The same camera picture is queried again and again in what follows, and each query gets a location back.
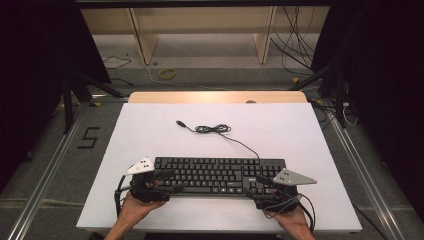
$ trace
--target person's right hand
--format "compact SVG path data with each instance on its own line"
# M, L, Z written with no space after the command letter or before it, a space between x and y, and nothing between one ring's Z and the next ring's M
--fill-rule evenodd
M299 206L297 206L292 212L288 213L266 212L266 214L275 218L278 224L280 224L280 226L295 239L315 239L309 229L305 214Z

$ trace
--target floor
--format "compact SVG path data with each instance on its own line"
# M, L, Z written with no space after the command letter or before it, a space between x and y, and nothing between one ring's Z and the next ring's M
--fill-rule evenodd
M276 42L279 41L276 36L273 38ZM307 36L307 41L312 48L317 38L318 35L314 34ZM304 78L302 73L308 72L298 62L290 58L282 58L281 52L273 44L270 47L267 63L259 64L252 36L245 34L160 36L152 64L147 68L141 64L132 36L94 36L94 39L105 60L105 66L110 68L109 74L114 79L112 85L124 91L134 91L142 87L156 89L152 86L154 82L148 80L146 83L139 83L136 79L132 79L130 83L133 85L123 80L128 80L125 74L130 74L129 76L143 74L143 79L152 79L152 76L157 76L158 71L163 68L176 69L178 79L190 79L186 83L195 82L197 86L191 85L193 90L199 90L199 86L211 86L206 80L208 78L202 76L219 76L227 80L245 81L247 77L240 77L257 74L257 72L266 76L278 76L277 70L281 73L284 67L300 72L300 74L287 77L282 85L268 82L257 84L258 88L279 89L292 86L297 78ZM304 61L300 56L298 60L309 63L308 59ZM224 84L224 86L240 88L236 85ZM304 90L308 98L319 98L316 93L318 86L319 82L316 82ZM62 134L64 110L62 106L58 106L57 112L52 114L49 127L32 150L32 160L21 164L9 185L1 193L0 239L7 239L15 229L16 223L26 217L22 215L22 212L31 201L34 201L33 199L37 198L37 194L41 194L41 199L39 202L33 202L36 208L32 215L26 218L27 228L23 230L22 238L88 238L89 233L77 229L75 225L106 150L108 139L113 132L120 108L125 102L124 99L120 101L102 98L105 95L103 92L97 89L91 90L96 97L97 105L92 103L78 106L75 102L76 117L80 120L77 130L72 133L70 142L66 142L65 135ZM325 99L322 104L332 104L331 99ZM315 111L346 191L352 203L366 216L358 211L358 218L363 224L363 230L359 233L350 235L316 233L316 237L318 239L383 239L376 230L379 229L387 239L422 239L424 224L397 187L390 171L382 164L384 162L369 140L366 129L360 122L354 125L353 116L349 117L349 123L354 126L348 124L346 129L339 129L331 113L319 108ZM93 130L99 141L96 143L96 148L86 151L80 147L86 146L87 142L84 140L86 131L93 126L101 129L98 132L96 129ZM61 146L65 148L58 152L57 149ZM143 237L142 233L131 233L127 239Z

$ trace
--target metal rail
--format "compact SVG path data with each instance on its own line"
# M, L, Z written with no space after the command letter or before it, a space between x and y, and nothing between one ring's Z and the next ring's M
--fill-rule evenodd
M71 127L67 134L63 135L62 140L56 149L56 152L51 158L49 165L47 166L43 176L40 179L40 182L32 193L25 208L17 218L15 224L13 225L13 228L8 236L9 240L23 239L25 237L25 234L27 233L32 220L34 219L35 214L40 207L41 201L46 195L46 192L49 189L57 169L59 168L60 163L62 162L63 157L70 145L70 142L75 135L76 129L78 129L81 117L87 108L88 103L81 103L79 105L75 114L75 124Z
M384 201L383 196L378 190L377 185L356 150L355 145L350 139L346 129L342 129L337 121L332 121L332 125L349 157L350 162L352 163L353 168L355 169L356 174L358 175L359 180L362 183L362 186L364 187L365 192L368 195L372 206L374 207L375 212L377 213L378 218L381 221L381 224L388 235L388 238L392 240L406 239L396 221L396 218L387 203Z

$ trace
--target keyboard cable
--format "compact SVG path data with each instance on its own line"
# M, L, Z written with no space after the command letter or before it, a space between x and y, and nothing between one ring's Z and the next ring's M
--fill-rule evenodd
M206 133L216 133L216 134L219 134L219 135L221 135L222 137L224 137L224 138L226 138L226 139L228 139L228 140L231 140L231 141L234 141L234 142L236 142L236 143L239 143L239 144L243 145L245 148L247 148L247 149L249 149L250 151L252 151L252 152L256 155L256 157L259 159L259 155L258 155L255 151L253 151L251 148L249 148L248 146L246 146L246 145L245 145L245 144L243 144L242 142L239 142L239 141L237 141L237 140L234 140L234 139L229 138L229 137L227 137L227 136L225 136L225 135L223 135L223 134L222 134L222 133L225 133L225 132L229 132L229 131L231 131L231 127L230 127L230 126L227 126L227 125L225 125L225 124L219 124L219 125L217 125L217 126L215 126L215 127L197 126L197 127L195 128L195 130L192 130L192 129L191 129L191 128L189 128L187 125L185 125L183 122L181 122L180 120L177 120L177 124L178 124L179 126L183 127L183 128L187 128L187 129L189 129L190 131L195 132L195 133L201 133L201 134L206 134Z

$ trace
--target wrist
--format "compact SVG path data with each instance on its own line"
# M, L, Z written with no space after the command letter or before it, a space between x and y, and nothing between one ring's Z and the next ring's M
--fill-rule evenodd
M105 240L120 240L122 239L131 229L134 227L133 224L118 219L112 229L109 231Z
M299 226L297 229L293 229L291 231L291 235L296 240L315 240L314 235L312 235L307 225Z

